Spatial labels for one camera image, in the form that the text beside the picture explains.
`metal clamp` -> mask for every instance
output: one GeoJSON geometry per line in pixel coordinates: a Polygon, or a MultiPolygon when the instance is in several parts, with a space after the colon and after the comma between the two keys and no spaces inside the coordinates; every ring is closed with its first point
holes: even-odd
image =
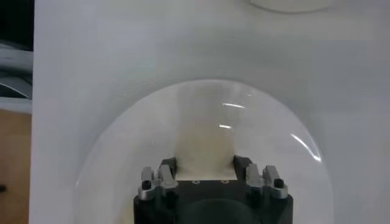
{"type": "Polygon", "coordinates": [[[138,197],[142,201],[148,201],[156,196],[156,184],[154,172],[151,167],[145,167],[141,173],[142,184],[138,188],[138,197]]]}
{"type": "Polygon", "coordinates": [[[249,164],[246,167],[246,184],[249,186],[249,190],[256,190],[263,193],[264,179],[258,173],[257,165],[254,163],[249,164]]]}
{"type": "Polygon", "coordinates": [[[179,183],[173,179],[171,170],[168,165],[161,165],[158,170],[158,177],[161,179],[161,192],[166,196],[168,192],[175,192],[179,183]]]}
{"type": "Polygon", "coordinates": [[[266,181],[266,186],[270,188],[272,197],[282,199],[288,196],[288,187],[279,177],[275,166],[266,166],[263,169],[263,178],[266,181]]]}

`transparent plastic dome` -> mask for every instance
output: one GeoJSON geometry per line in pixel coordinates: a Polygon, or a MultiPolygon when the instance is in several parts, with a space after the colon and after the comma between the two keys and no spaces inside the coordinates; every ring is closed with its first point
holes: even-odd
{"type": "Polygon", "coordinates": [[[268,94],[227,80],[172,85],[120,115],[95,143],[77,181],[76,223],[132,223],[142,168],[156,170],[181,147],[218,158],[231,149],[259,169],[275,165],[294,198],[293,223],[333,223],[327,169],[305,126],[268,94]]]}

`bolt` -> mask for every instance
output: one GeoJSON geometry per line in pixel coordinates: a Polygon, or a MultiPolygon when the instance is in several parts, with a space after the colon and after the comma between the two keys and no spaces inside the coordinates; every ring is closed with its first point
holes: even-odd
{"type": "Polygon", "coordinates": [[[152,188],[152,182],[150,180],[142,181],[142,190],[150,190],[152,188]]]}
{"type": "Polygon", "coordinates": [[[281,189],[284,186],[285,186],[285,182],[282,179],[280,178],[274,179],[274,187],[281,189]]]}

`white table surface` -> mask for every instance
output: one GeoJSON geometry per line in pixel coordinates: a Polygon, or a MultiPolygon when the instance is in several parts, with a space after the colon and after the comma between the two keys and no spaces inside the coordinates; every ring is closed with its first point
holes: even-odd
{"type": "Polygon", "coordinates": [[[73,223],[94,141],[172,83],[247,83],[317,142],[335,223],[388,223],[390,3],[284,15],[239,0],[36,0],[30,223],[73,223]]]}

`wooden surface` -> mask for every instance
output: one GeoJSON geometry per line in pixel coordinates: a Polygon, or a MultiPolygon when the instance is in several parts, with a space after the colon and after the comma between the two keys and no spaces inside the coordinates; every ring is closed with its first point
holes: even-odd
{"type": "Polygon", "coordinates": [[[0,224],[28,224],[31,115],[0,110],[0,224]]]}

